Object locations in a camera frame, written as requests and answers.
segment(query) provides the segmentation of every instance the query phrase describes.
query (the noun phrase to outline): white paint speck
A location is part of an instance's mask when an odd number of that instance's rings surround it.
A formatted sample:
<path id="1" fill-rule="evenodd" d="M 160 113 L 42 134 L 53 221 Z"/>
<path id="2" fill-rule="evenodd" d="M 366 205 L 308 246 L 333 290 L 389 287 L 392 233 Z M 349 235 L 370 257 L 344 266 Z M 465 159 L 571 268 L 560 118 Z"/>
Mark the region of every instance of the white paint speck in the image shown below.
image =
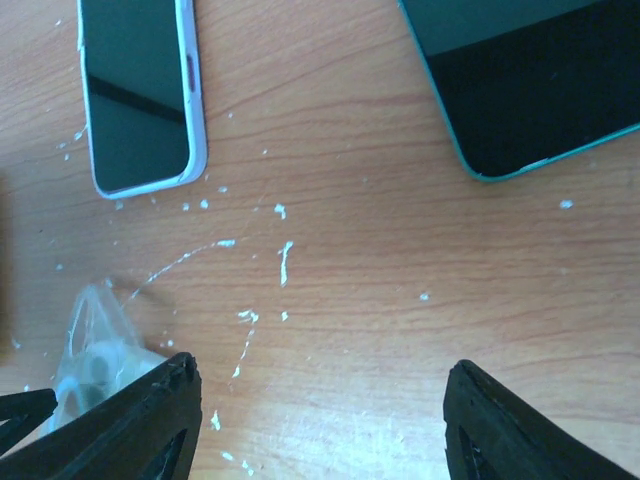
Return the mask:
<path id="1" fill-rule="evenodd" d="M 220 419 L 218 418 L 218 411 L 213 412 L 213 417 L 211 417 L 211 428 L 214 428 L 218 432 L 222 428 L 220 426 Z"/>
<path id="2" fill-rule="evenodd" d="M 285 207 L 284 205 L 278 203 L 275 207 L 273 207 L 273 211 L 275 213 L 279 213 L 280 214 L 280 218 L 282 220 L 287 218 L 287 207 Z"/>
<path id="3" fill-rule="evenodd" d="M 255 325 L 256 323 L 258 323 L 258 320 L 260 320 L 260 315 L 254 312 L 253 309 L 245 310 L 244 312 L 238 312 L 237 315 L 238 317 L 244 319 L 244 320 L 241 320 L 240 323 L 246 323 L 251 321 L 251 324 Z"/>
<path id="4" fill-rule="evenodd" d="M 244 468 L 247 471 L 247 475 L 249 475 L 250 477 L 253 477 L 253 473 L 254 473 L 253 468 L 249 466 L 246 460 L 242 461 L 242 468 Z"/>
<path id="5" fill-rule="evenodd" d="M 224 248 L 233 248 L 236 245 L 236 241 L 231 239 L 231 240 L 220 240 L 216 245 L 218 245 L 219 247 L 224 247 Z"/>
<path id="6" fill-rule="evenodd" d="M 293 242 L 287 242 L 284 248 L 278 252 L 282 255 L 282 262 L 280 263 L 280 286 L 285 287 L 289 281 L 289 275 L 287 273 L 287 259 L 289 258 L 289 250 L 293 247 Z"/>

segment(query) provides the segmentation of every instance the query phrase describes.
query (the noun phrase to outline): black plastic bracket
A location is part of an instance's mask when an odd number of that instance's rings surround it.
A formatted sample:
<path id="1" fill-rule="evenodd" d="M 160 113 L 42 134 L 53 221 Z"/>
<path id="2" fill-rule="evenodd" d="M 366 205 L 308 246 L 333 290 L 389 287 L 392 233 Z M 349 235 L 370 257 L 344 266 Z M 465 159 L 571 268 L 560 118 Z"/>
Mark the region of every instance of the black plastic bracket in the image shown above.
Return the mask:
<path id="1" fill-rule="evenodd" d="M 469 360 L 449 374 L 444 419 L 452 480 L 638 480 Z"/>
<path id="2" fill-rule="evenodd" d="M 43 403 L 48 396 L 47 407 L 55 407 L 52 390 L 33 394 Z M 0 460 L 0 478 L 187 480 L 202 422 L 200 404 L 195 359 L 179 353 L 73 422 Z M 40 411 L 40 422 L 53 408 L 47 411 Z"/>

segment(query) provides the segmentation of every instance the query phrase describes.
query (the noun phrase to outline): phone side button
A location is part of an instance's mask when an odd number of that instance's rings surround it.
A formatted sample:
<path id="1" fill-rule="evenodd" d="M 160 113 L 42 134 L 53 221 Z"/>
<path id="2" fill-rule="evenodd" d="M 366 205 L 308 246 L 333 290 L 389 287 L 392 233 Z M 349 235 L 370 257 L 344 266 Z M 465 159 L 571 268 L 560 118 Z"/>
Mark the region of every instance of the phone side button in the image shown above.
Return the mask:
<path id="1" fill-rule="evenodd" d="M 193 69 L 193 58 L 187 54 L 187 76 L 189 77 L 189 90 L 192 93 L 196 91 L 196 72 Z"/>

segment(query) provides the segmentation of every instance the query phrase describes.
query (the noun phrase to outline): black screen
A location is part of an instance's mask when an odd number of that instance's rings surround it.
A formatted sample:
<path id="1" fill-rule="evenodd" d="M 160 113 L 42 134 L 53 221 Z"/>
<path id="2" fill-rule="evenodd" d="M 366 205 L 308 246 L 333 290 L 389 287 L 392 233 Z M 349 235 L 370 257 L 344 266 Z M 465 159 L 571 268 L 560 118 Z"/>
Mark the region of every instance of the black screen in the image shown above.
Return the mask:
<path id="1" fill-rule="evenodd" d="M 107 193 L 187 166 L 175 8 L 175 0 L 82 0 L 94 168 Z"/>
<path id="2" fill-rule="evenodd" d="M 640 124 L 640 0 L 403 0 L 464 161 L 499 178 Z"/>

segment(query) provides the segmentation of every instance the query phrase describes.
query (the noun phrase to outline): wood grain surface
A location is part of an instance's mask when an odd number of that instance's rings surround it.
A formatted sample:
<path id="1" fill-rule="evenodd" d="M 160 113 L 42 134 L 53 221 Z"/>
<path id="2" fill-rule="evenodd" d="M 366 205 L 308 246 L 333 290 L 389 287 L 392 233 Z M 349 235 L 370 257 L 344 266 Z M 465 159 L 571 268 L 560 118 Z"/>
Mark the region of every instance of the wood grain surface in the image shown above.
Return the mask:
<path id="1" fill-rule="evenodd" d="M 149 348 L 197 357 L 192 478 L 447 478 L 461 358 L 640 475 L 640 135 L 481 184 L 395 1 L 196 5 L 206 177 L 116 210 L 74 141 L 75 0 L 2 1 L 0 393 L 51 384 L 87 283 L 235 239 L 130 305 Z"/>

